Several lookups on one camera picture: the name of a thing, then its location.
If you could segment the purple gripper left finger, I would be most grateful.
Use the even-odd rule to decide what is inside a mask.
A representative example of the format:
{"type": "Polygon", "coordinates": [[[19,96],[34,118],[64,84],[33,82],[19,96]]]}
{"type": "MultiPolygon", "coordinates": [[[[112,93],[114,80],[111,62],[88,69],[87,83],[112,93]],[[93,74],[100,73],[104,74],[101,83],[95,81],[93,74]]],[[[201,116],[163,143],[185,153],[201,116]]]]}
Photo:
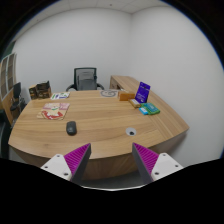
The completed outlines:
{"type": "Polygon", "coordinates": [[[66,155],[56,154],[42,169],[65,180],[79,184],[91,155],[91,144],[83,145],[66,155]]]}

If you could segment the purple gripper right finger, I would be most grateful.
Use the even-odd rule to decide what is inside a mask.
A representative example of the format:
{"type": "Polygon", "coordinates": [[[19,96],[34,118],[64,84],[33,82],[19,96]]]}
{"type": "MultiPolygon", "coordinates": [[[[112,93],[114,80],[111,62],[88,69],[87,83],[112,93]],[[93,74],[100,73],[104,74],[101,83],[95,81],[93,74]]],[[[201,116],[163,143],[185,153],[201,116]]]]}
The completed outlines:
{"type": "Polygon", "coordinates": [[[183,168],[167,153],[157,154],[137,143],[132,144],[132,154],[144,184],[152,183],[183,168]]]}

